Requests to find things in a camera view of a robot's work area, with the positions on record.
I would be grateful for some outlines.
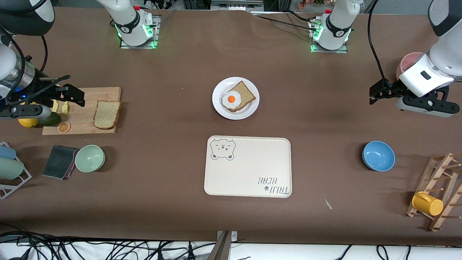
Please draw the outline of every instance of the toast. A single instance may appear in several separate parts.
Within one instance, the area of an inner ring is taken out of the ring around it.
[[[102,130],[113,129],[119,121],[121,108],[122,102],[120,101],[98,100],[93,125]]]
[[[230,91],[236,91],[241,94],[241,104],[236,107],[235,109],[226,108],[231,112],[237,112],[243,109],[248,103],[254,101],[256,97],[252,94],[252,92],[247,88],[243,81],[239,82],[234,88]]]

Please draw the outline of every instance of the yellow mug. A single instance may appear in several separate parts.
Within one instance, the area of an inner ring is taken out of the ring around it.
[[[443,211],[443,202],[425,192],[418,192],[412,198],[412,207],[429,215],[436,216]]]

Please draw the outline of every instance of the pink cup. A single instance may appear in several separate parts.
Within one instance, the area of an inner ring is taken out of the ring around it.
[[[400,78],[400,75],[403,74],[407,69],[409,69],[412,65],[414,65],[414,62],[422,56],[423,53],[421,52],[413,52],[409,53],[408,55],[404,56],[404,58],[401,60],[400,64],[396,68],[396,80]]]

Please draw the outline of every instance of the mint green bowl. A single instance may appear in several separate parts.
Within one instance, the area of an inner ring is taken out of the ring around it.
[[[87,145],[80,149],[75,156],[75,166],[84,173],[99,170],[106,161],[103,150],[96,145]]]

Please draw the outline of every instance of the table surface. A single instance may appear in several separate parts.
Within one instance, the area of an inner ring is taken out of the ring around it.
[[[271,17],[304,25],[286,14]],[[367,16],[354,23],[349,53],[336,55],[310,53],[304,29],[242,11],[175,11],[162,23],[156,50],[119,49],[109,21],[104,9],[56,8],[45,73],[70,74],[67,83],[77,87],[121,87],[117,133],[42,136],[42,129],[16,120],[0,122],[2,141],[33,175],[0,201],[0,222],[106,238],[207,241],[217,230],[237,230],[248,242],[462,243],[460,220],[448,219],[433,233],[425,217],[405,216],[429,156],[462,151],[462,113],[438,118],[399,111],[392,99],[369,105],[369,87],[380,74]],[[404,55],[425,52],[437,40],[426,16],[375,15],[372,37],[391,80]],[[40,66],[40,38],[18,36],[18,43]],[[211,102],[215,86],[232,76],[251,80],[260,93],[257,111],[245,120],[224,119]],[[450,101],[462,100],[459,87],[452,86]],[[292,195],[207,195],[213,135],[287,138]],[[361,150],[373,140],[394,149],[392,170],[363,165]],[[68,181],[41,175],[53,145],[88,144],[107,155],[99,172],[75,170]]]

